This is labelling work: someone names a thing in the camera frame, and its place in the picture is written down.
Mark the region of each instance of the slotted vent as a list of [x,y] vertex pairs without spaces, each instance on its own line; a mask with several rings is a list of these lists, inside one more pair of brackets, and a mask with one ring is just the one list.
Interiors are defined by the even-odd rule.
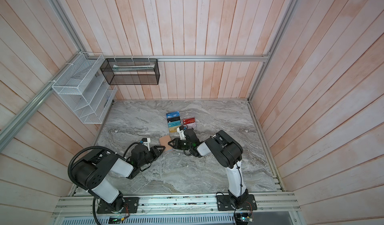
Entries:
[[[101,224],[108,224],[109,216],[98,216]],[[229,214],[180,214],[180,215],[140,215],[131,216],[120,224],[233,224]],[[93,217],[64,218],[62,225],[95,225]]]

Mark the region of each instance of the white mesh shelf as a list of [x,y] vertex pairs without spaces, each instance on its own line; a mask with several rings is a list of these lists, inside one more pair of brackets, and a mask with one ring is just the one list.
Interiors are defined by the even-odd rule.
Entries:
[[80,54],[53,84],[53,89],[83,123],[101,124],[117,87],[108,89],[103,75],[96,76],[103,63]]

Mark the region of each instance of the white tiered wire rack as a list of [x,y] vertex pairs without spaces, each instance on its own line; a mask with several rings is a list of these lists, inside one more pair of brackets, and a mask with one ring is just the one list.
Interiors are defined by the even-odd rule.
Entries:
[[116,94],[97,71],[104,62],[81,53],[55,81],[52,88],[83,123],[101,124]]

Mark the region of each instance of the red vip card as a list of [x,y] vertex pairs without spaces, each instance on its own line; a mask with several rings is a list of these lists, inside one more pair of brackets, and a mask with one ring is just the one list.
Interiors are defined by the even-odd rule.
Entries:
[[195,122],[195,118],[194,117],[188,118],[188,119],[183,119],[183,125],[194,123],[194,122]]

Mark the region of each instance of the blue vip card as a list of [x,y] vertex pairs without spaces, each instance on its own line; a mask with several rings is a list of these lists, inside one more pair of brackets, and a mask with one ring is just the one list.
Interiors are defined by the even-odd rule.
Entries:
[[172,126],[181,126],[180,120],[175,122],[168,122],[168,127],[172,127]]
[[170,112],[166,114],[167,118],[180,117],[179,112]]

